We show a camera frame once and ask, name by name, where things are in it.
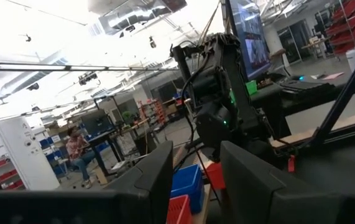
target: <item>ceiling beam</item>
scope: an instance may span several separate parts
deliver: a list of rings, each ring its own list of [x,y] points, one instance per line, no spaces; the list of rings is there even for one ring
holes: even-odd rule
[[[260,12],[260,16],[263,16],[263,14],[265,12],[267,12],[267,10],[269,10],[271,4],[274,2],[275,0],[268,0],[267,4],[262,8],[261,12]]]

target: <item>monitor screen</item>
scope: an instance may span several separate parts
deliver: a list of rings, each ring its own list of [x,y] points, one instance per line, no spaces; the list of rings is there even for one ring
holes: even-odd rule
[[[230,0],[236,35],[241,42],[242,58],[248,80],[270,68],[259,7],[250,0]]]

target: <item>computer monitor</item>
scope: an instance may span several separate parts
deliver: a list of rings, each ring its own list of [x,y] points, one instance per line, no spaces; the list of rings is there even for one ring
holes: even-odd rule
[[[227,0],[226,13],[233,15],[228,17],[234,35],[241,42],[244,80],[254,80],[271,66],[259,7],[251,0]]]
[[[88,134],[95,136],[115,127],[104,110],[97,110],[81,117]]]

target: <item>sitting person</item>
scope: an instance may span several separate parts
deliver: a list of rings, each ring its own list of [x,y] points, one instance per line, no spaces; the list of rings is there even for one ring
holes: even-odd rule
[[[91,187],[91,182],[86,166],[95,158],[95,153],[93,151],[86,152],[85,147],[88,146],[88,142],[80,134],[77,127],[70,128],[67,134],[70,137],[67,142],[67,151],[71,163],[79,167],[85,181],[85,187],[88,189]]]

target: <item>blue bin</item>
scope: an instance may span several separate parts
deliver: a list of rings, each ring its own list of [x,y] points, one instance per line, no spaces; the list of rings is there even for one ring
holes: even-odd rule
[[[198,165],[192,165],[177,171],[173,175],[170,197],[188,195],[191,213],[200,213],[203,205],[205,189],[203,187],[202,172]]]

